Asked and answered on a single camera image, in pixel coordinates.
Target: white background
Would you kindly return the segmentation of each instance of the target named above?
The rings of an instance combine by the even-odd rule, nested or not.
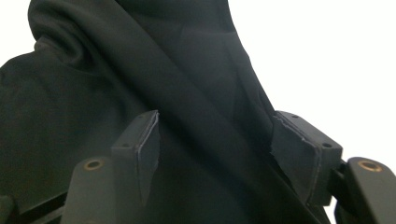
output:
[[[0,2],[0,65],[33,50],[28,4]],[[230,8],[276,110],[321,129],[345,160],[366,157],[396,171],[394,0],[230,0]]]

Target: brass rivet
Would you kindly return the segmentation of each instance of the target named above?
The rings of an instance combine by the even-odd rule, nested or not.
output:
[[[91,160],[87,161],[84,164],[84,169],[87,171],[93,171],[101,168],[103,166],[104,162],[102,160]]]
[[[381,172],[382,167],[372,161],[358,161],[358,165],[371,172]]]

